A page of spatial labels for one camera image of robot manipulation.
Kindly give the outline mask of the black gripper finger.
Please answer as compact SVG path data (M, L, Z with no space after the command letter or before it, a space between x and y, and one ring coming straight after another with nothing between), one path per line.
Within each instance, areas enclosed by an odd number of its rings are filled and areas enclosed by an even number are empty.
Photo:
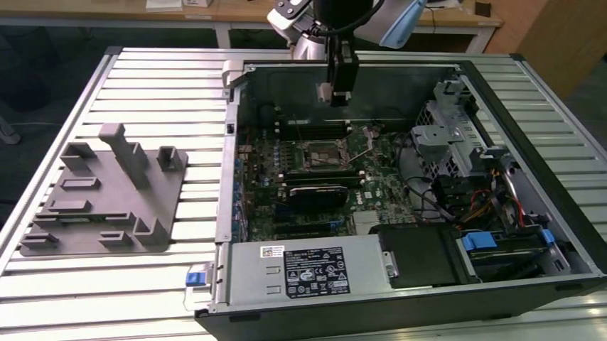
M330 83L330 105L344 107L354 90L359 70L359 58L352 46L354 37L328 38L327 81Z

